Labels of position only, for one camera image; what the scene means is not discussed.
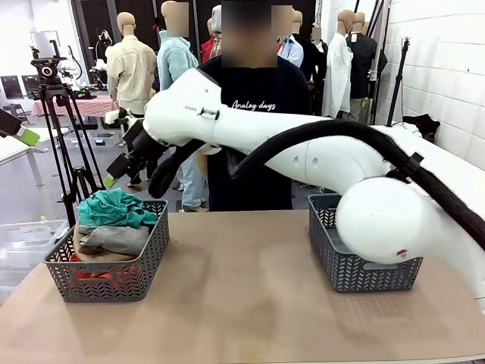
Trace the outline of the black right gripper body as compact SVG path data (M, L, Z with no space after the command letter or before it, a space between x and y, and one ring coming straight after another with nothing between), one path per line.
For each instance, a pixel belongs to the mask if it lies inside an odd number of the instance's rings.
M143 120L135 120L124 134L128 145L123 173L133 177L146 162L156 162L169 148L169 143L153 139L143 127Z

